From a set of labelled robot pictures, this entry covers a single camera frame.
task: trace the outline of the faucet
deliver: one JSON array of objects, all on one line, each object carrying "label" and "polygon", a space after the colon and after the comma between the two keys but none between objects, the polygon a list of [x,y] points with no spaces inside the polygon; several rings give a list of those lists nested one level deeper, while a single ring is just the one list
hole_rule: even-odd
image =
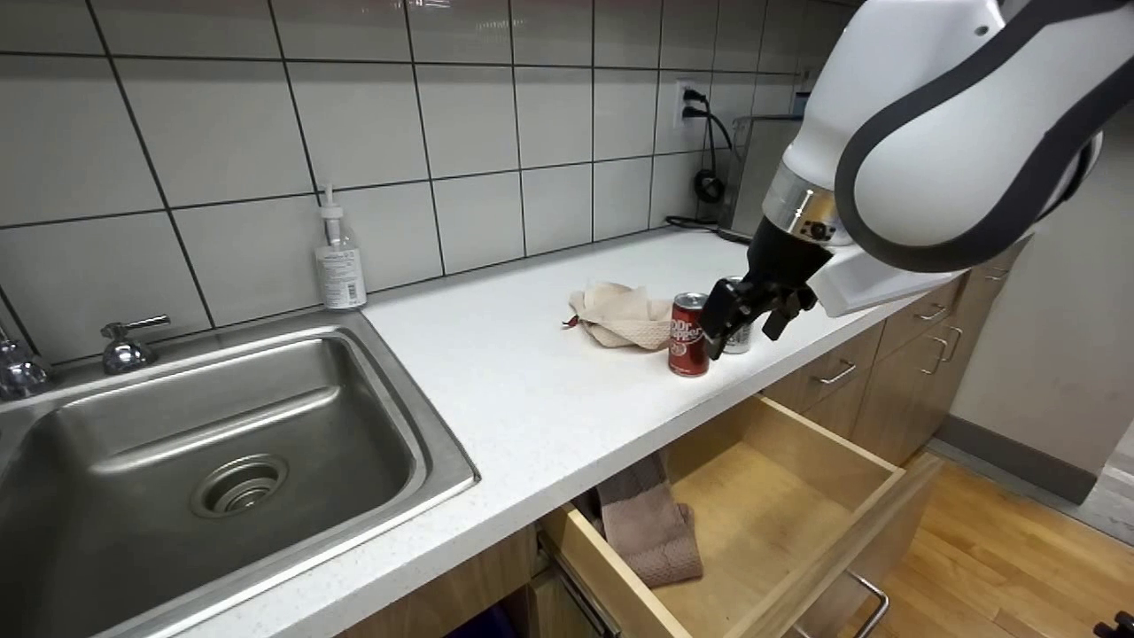
[{"label": "faucet", "polygon": [[130,370],[147,370],[155,362],[155,351],[147,349],[138,337],[130,337],[134,329],[147,329],[147,325],[163,325],[172,324],[172,317],[150,317],[150,319],[134,319],[134,324],[108,324],[103,325],[103,337],[109,339],[108,351],[103,351],[103,371],[108,375],[120,375],[120,371],[130,371]]},{"label": "faucet", "polygon": [[46,385],[42,358],[0,329],[0,402],[31,396]]}]

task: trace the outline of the sink drain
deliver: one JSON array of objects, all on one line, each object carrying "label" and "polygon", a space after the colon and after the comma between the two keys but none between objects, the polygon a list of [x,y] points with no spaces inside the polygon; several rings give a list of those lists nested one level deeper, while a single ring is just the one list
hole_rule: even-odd
[{"label": "sink drain", "polygon": [[270,455],[245,455],[213,468],[195,496],[195,509],[206,516],[228,516],[270,502],[286,480],[284,462]]}]

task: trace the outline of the open drawer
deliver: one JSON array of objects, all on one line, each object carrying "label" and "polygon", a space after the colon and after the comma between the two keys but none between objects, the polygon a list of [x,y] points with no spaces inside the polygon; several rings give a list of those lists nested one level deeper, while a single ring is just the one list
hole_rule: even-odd
[{"label": "open drawer", "polygon": [[702,580],[648,590],[580,509],[546,525],[555,565],[632,638],[793,635],[890,522],[923,506],[936,472],[936,462],[894,468],[763,396],[662,456],[674,496],[696,515]]}]

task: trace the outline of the backsplash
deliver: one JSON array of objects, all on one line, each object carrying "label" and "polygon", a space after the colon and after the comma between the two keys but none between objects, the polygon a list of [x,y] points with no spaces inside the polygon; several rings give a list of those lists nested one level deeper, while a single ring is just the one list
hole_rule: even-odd
[{"label": "backsplash", "polygon": [[0,298],[53,358],[317,304],[317,192],[372,292],[691,213],[681,85],[782,117],[815,0],[0,0]]}]

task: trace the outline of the soap dispenser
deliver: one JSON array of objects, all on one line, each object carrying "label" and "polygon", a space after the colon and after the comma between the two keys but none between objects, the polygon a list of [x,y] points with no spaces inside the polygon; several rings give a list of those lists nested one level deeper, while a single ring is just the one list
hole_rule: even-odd
[{"label": "soap dispenser", "polygon": [[363,255],[348,231],[343,210],[335,202],[335,189],[324,192],[320,205],[324,236],[317,245],[317,279],[324,307],[363,307],[364,279]]}]

